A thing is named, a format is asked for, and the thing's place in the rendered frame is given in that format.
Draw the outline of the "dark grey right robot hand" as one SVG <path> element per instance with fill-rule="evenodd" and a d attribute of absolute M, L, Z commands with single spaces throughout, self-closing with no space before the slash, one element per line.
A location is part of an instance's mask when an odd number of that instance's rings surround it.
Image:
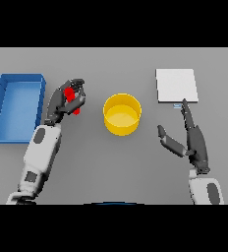
<path fill-rule="evenodd" d="M 182 101 L 181 113 L 187 132 L 187 145 L 184 146 L 171 138 L 165 129 L 161 125 L 158 125 L 157 130 L 160 144 L 179 158 L 188 157 L 190 164 L 196 169 L 197 174 L 208 174 L 210 168 L 205 139 L 200 127 L 195 124 L 188 102 L 185 99 Z"/>

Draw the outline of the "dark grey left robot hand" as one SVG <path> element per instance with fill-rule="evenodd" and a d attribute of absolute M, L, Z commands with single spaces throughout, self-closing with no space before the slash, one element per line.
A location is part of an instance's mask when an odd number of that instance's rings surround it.
<path fill-rule="evenodd" d="M 58 87 L 51 96 L 47 106 L 47 114 L 44 124 L 54 126 L 60 123 L 65 114 L 72 114 L 77 108 L 81 108 L 86 102 L 83 79 L 68 80 L 62 86 Z M 67 102 L 64 96 L 64 89 L 71 87 L 75 92 L 75 99 Z"/>

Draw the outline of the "red beaker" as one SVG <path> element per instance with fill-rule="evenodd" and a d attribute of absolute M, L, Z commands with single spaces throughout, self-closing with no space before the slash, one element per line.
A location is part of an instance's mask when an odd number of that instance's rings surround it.
<path fill-rule="evenodd" d="M 72 102 L 76 97 L 75 97 L 75 92 L 74 89 L 71 87 L 67 87 L 64 89 L 64 96 L 67 102 Z M 81 113 L 81 110 L 77 108 L 73 114 L 74 115 L 79 115 Z"/>

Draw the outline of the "pale square scale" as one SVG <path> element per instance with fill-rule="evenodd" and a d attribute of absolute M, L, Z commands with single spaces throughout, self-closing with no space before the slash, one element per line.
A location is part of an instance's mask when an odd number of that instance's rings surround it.
<path fill-rule="evenodd" d="M 155 82 L 159 103 L 199 102 L 193 69 L 156 69 Z"/>

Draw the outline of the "yellow bowl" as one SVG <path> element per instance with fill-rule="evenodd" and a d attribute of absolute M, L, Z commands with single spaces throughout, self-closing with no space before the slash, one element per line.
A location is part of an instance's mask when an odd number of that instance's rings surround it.
<path fill-rule="evenodd" d="M 128 136 L 135 132 L 140 124 L 142 106 L 131 94 L 114 94 L 102 108 L 104 125 L 116 136 Z"/>

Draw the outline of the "blue tray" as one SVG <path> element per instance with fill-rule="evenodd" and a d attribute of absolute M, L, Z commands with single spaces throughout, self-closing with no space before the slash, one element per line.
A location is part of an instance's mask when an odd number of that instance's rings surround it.
<path fill-rule="evenodd" d="M 42 74 L 0 75 L 0 144 L 28 144 L 40 124 L 45 97 Z"/>

